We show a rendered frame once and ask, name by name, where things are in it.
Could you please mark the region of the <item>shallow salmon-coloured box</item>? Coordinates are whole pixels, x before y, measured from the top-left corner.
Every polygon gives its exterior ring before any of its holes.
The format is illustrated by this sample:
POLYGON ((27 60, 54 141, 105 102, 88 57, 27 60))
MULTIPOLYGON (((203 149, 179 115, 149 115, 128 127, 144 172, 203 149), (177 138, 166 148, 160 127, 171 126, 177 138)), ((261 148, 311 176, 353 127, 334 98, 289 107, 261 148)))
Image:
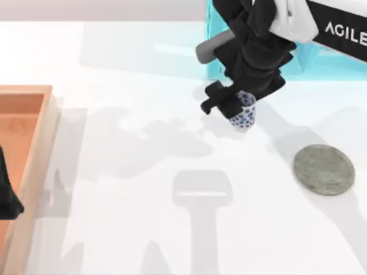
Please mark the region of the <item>shallow salmon-coloured box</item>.
POLYGON ((0 85, 0 146, 25 211, 0 221, 0 275, 24 275, 60 111, 50 85, 0 85))

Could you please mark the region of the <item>grey round coaster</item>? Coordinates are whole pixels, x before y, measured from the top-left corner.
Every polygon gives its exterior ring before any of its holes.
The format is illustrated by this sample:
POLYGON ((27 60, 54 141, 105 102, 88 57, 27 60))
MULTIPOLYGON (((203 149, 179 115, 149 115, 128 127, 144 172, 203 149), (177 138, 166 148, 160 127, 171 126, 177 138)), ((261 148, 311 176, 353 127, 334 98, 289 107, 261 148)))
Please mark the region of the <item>grey round coaster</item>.
POLYGON ((356 179, 350 158, 327 144, 311 144, 300 149, 293 158, 292 168, 302 186, 323 196, 347 192, 356 179))

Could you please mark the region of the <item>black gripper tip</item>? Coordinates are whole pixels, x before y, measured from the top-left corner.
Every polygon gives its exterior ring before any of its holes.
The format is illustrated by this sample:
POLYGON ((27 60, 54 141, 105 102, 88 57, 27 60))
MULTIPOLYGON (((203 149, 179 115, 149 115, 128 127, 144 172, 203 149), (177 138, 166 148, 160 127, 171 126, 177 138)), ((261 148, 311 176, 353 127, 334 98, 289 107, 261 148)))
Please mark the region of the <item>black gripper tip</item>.
POLYGON ((4 152, 0 146, 0 221, 16 220, 24 211, 22 202, 11 186, 4 152))

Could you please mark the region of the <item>blue and white patterned cup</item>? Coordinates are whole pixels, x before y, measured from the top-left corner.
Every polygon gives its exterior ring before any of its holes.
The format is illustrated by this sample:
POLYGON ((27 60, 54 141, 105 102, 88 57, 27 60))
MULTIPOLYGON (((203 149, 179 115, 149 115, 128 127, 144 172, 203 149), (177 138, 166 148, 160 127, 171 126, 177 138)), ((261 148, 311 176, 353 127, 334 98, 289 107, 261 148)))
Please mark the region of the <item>blue and white patterned cup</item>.
POLYGON ((231 125, 239 132, 246 132, 255 123, 256 98, 253 94, 239 91, 236 98, 240 102, 241 112, 229 119, 231 125))

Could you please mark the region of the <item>light blue rack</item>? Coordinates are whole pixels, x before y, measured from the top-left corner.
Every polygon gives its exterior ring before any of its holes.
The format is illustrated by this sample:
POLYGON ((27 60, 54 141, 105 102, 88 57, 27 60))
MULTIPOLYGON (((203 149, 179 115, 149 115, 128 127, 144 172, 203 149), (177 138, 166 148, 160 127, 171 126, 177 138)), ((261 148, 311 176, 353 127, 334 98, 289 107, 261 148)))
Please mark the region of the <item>light blue rack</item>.
MULTIPOLYGON (((206 38, 213 38, 216 34, 227 30, 228 27, 213 7, 213 0, 206 0, 206 38)), ((281 67, 282 76, 286 80, 350 79, 364 70, 365 64, 354 60, 335 50, 322 45, 297 44, 292 52, 294 58, 281 67)), ((224 66, 219 61, 212 61, 206 67, 207 77, 210 80, 223 80, 224 66)))

